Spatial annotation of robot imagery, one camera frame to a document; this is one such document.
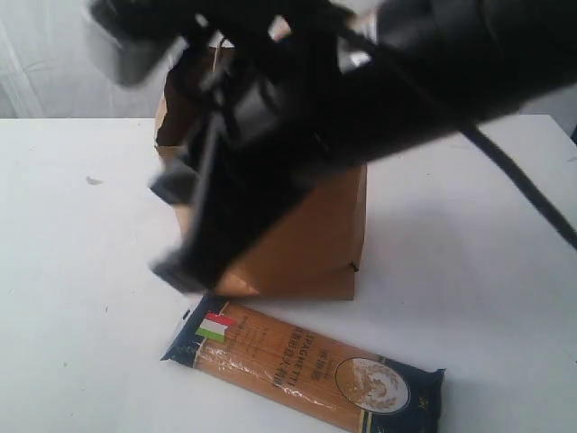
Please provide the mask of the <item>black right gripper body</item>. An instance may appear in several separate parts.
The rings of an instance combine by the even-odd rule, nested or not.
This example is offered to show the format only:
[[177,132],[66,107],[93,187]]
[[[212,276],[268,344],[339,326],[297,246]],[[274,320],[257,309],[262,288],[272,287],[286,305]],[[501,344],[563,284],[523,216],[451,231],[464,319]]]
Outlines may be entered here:
[[374,28],[334,26],[274,40],[225,27],[234,58],[202,91],[187,144],[188,232],[259,235],[320,179],[379,159]]

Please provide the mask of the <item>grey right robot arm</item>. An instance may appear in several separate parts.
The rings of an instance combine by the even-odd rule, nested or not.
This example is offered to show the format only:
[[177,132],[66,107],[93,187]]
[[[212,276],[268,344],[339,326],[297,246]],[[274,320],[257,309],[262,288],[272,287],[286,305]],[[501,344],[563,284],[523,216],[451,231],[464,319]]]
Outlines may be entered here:
[[458,132],[568,243],[576,232],[481,123],[576,80],[573,1],[386,1],[375,34],[326,1],[253,1],[207,14],[234,45],[202,86],[183,152],[153,182],[193,208],[153,266],[176,290],[211,290],[320,180]]

